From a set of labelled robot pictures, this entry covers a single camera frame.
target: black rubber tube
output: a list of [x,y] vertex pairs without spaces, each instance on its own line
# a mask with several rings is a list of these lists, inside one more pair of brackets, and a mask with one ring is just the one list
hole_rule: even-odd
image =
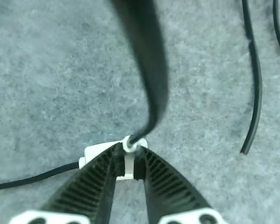
[[273,0],[273,19],[276,37],[280,46],[279,1]]
[[33,176],[33,177],[30,177],[30,178],[26,178],[26,179],[22,179],[22,180],[18,180],[18,181],[0,183],[0,190],[8,189],[8,188],[15,188],[15,187],[23,186],[23,185],[26,185],[26,184],[35,183],[35,182],[47,179],[49,177],[55,176],[57,174],[61,174],[61,173],[64,173],[66,171],[69,171],[69,170],[72,170],[72,169],[77,169],[77,168],[79,168],[78,162],[73,162],[73,163],[70,163],[70,164],[63,165],[61,167],[57,167],[57,168],[55,168],[53,170],[50,170],[48,172],[45,172],[43,174],[39,174],[37,176]]
[[164,43],[153,0],[111,0],[121,20],[144,84],[148,122],[128,140],[128,146],[149,134],[165,113],[168,69]]
[[241,154],[247,155],[253,143],[255,134],[257,132],[259,119],[260,119],[261,103],[262,103],[262,76],[261,76],[259,56],[257,52],[256,42],[254,39],[253,28],[251,23],[249,3],[248,0],[242,0],[242,2],[243,2],[245,32],[249,40],[249,51],[251,56],[252,72],[253,72],[253,79],[254,79],[254,108],[253,108],[252,120],[251,120],[248,134],[246,136],[246,139],[240,151]]

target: white bracket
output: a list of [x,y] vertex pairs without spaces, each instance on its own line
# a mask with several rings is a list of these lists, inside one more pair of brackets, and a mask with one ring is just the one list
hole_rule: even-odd
[[[201,220],[203,217],[209,217],[210,219],[204,222]],[[176,213],[172,215],[163,216],[158,224],[168,224],[168,223],[178,223],[178,224],[201,224],[201,223],[214,223],[214,224],[228,224],[222,218],[222,216],[211,208],[203,208],[192,211],[186,211],[181,213]]]
[[45,224],[91,224],[86,216],[77,214],[68,214],[51,211],[28,210],[13,217],[9,224],[30,224],[30,223],[45,223]]
[[81,157],[79,159],[79,169],[82,169],[87,163],[92,161],[95,157],[97,157],[99,154],[101,154],[103,151],[107,150],[111,146],[117,144],[117,143],[122,143],[123,149],[127,152],[125,155],[125,175],[124,176],[119,176],[117,177],[117,181],[122,181],[122,180],[133,180],[134,179],[134,154],[137,150],[138,146],[143,146],[147,148],[147,141],[145,139],[140,139],[137,141],[132,147],[127,147],[127,140],[129,136],[126,136],[123,140],[119,141],[110,141],[110,142],[105,142],[93,146],[88,146],[84,150],[84,157]]

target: gray carpet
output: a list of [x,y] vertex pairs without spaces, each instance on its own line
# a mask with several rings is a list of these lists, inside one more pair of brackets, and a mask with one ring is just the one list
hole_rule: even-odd
[[[158,0],[170,66],[149,147],[230,224],[280,224],[280,49],[272,0],[251,0],[263,109],[247,157],[253,85],[241,1]],[[110,4],[0,0],[0,183],[77,161],[147,120],[135,62]],[[0,224],[39,208],[75,171],[0,191]],[[111,224],[147,224],[140,182],[119,182]]]

